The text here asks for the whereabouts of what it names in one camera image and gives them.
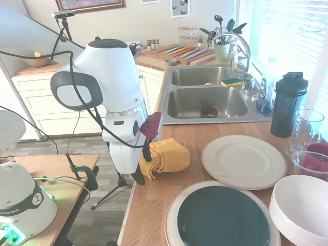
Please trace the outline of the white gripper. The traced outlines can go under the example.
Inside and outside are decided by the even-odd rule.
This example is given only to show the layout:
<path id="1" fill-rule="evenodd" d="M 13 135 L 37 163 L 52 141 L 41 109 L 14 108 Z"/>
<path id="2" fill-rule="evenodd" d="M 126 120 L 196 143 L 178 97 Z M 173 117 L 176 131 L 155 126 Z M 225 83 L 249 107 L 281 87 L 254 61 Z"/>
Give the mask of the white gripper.
<path id="1" fill-rule="evenodd" d="M 139 159 L 141 154 L 146 162 L 152 161 L 150 143 L 145 140 L 143 148 L 131 148 L 121 143 L 113 136 L 109 138 L 110 154 L 117 171 L 121 174 L 133 174 L 133 178 L 140 186 L 145 185 L 145 178 L 141 172 Z"/>

